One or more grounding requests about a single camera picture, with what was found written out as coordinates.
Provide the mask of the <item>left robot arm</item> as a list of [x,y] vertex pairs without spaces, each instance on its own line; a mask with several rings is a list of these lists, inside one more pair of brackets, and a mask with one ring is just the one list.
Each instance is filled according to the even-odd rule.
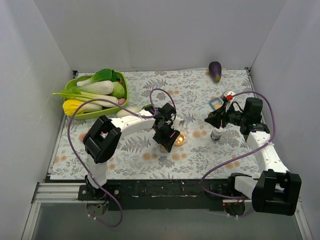
[[107,161],[113,157],[120,139],[142,130],[154,130],[153,140],[169,153],[180,135],[174,129],[176,109],[169,103],[163,107],[146,107],[134,115],[118,118],[99,117],[83,139],[88,154],[85,166],[87,191],[95,200],[106,196]]

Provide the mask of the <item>clear bottle of yellow pills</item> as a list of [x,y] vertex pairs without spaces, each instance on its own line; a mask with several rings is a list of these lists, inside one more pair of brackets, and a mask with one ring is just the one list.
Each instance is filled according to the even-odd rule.
[[159,147],[160,147],[160,151],[161,151],[162,153],[167,152],[167,149],[166,149],[162,144],[160,144]]

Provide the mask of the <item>orange round pill case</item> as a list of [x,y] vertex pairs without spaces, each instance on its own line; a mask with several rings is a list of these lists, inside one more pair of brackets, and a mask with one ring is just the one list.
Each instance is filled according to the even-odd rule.
[[176,138],[174,144],[176,146],[181,146],[185,143],[185,141],[186,141],[185,136],[183,134],[179,134],[179,136]]

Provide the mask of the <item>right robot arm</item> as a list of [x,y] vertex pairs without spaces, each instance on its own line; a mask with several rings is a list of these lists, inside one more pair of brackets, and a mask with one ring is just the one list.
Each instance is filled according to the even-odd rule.
[[222,130],[227,124],[238,126],[259,167],[258,179],[243,173],[231,174],[226,186],[228,197],[251,199],[256,212],[292,216],[296,211],[302,180],[280,160],[270,130],[261,122],[262,109],[261,99],[248,97],[244,108],[235,110],[232,96],[228,95],[223,97],[223,105],[209,113],[204,121],[215,131]]

